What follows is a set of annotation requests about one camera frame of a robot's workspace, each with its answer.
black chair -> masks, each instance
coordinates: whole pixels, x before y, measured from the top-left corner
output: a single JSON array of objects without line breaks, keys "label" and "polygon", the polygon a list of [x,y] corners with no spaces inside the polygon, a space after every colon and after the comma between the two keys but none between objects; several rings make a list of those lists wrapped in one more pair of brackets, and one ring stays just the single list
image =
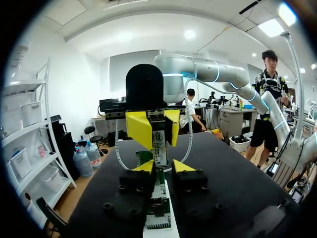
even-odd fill
[{"label": "black chair", "polygon": [[47,217],[48,221],[53,224],[52,231],[58,232],[60,235],[66,232],[67,222],[64,221],[44,200],[40,197],[36,200],[36,204],[39,206],[39,209]]},{"label": "black chair", "polygon": [[100,156],[106,155],[108,153],[108,150],[100,149],[99,147],[99,142],[103,141],[104,138],[101,135],[93,135],[93,132],[95,132],[95,130],[96,128],[91,125],[89,127],[86,127],[84,132],[86,135],[89,135],[89,140],[91,143],[96,143],[99,149]]}]

man in patterned shirt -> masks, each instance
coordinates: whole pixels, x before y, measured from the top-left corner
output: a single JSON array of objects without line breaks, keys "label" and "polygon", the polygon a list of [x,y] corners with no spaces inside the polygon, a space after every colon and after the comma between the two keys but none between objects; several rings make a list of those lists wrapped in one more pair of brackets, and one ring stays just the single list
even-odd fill
[{"label": "man in patterned shirt", "polygon": [[[290,104],[290,94],[285,80],[276,72],[278,58],[273,51],[269,50],[262,53],[262,59],[266,69],[256,77],[255,84],[252,86],[260,96],[262,96],[265,91],[269,91],[282,109],[283,105],[288,106]],[[278,146],[278,140],[274,127],[270,122],[269,114],[260,115],[258,113],[252,140],[247,150],[246,158],[248,160],[251,160],[256,148],[262,145],[263,142],[264,149],[261,153],[258,168],[261,168],[268,159],[270,152],[274,152]]]}]

water bottle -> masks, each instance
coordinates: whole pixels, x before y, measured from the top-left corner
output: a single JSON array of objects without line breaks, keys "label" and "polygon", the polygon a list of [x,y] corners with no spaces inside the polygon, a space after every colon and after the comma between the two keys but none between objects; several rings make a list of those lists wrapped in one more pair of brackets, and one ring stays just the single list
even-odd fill
[{"label": "water bottle", "polygon": [[93,174],[93,167],[85,150],[77,147],[73,160],[82,177],[89,177]]},{"label": "water bottle", "polygon": [[98,169],[102,163],[97,145],[87,141],[85,151],[89,157],[90,163],[94,170]]}]

circuit board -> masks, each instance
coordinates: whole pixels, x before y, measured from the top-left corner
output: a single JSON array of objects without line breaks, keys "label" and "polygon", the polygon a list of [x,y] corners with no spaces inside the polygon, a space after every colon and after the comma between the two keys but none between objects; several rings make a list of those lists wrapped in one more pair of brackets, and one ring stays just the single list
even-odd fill
[{"label": "circuit board", "polygon": [[139,157],[139,161],[137,163],[137,166],[140,166],[140,165],[153,159],[153,153],[150,150],[137,151],[135,154],[137,157]]},{"label": "circuit board", "polygon": [[[153,159],[152,151],[138,151],[137,166]],[[166,197],[165,176],[163,168],[156,168],[156,182],[152,193],[150,205],[147,208],[147,229],[162,229],[171,227],[170,203]]]}]

ceiling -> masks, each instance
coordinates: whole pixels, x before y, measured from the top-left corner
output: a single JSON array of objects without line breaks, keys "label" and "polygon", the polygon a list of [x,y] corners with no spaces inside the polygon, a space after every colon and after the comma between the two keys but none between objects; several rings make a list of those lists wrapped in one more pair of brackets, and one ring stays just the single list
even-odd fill
[{"label": "ceiling", "polygon": [[[196,52],[225,27],[224,23],[196,16],[173,13],[143,14],[104,23],[87,30],[68,43],[98,60],[153,49],[191,53]],[[194,40],[184,38],[186,30],[195,31]],[[118,41],[121,32],[131,33],[133,38],[129,42]],[[249,63],[259,68],[264,66],[261,53],[267,50],[263,44],[235,28],[225,31],[199,53],[205,53],[206,49],[225,53],[231,60]],[[257,57],[254,58],[252,53],[256,53]],[[288,80],[294,79],[283,62],[279,62],[278,72],[283,76],[288,75]]]},{"label": "ceiling", "polygon": [[[195,52],[225,26],[245,20],[251,9],[243,15],[239,12],[254,0],[132,1],[54,0],[43,11],[37,24],[56,32],[69,44],[97,59],[152,49]],[[300,67],[306,70],[302,77],[315,81],[317,70],[311,70],[310,65],[317,62],[317,58],[312,54],[300,24],[288,27],[278,16],[279,4],[276,0],[263,0],[254,7],[248,19],[225,31],[208,49],[222,51],[234,56],[234,59],[240,57],[242,61],[247,60],[254,66],[262,67],[261,60],[256,59],[260,62],[253,63],[255,58],[247,59],[248,55],[257,51],[255,53],[259,56],[261,51],[269,48],[280,58],[278,70],[284,70],[281,68],[285,66],[292,72],[287,75],[294,76],[294,63],[285,40],[279,36],[269,38],[256,27],[257,24],[276,18],[284,30],[289,30],[292,35]],[[193,41],[183,38],[184,30],[189,28],[197,34]],[[133,31],[131,42],[118,41],[115,36],[122,31]]]}]

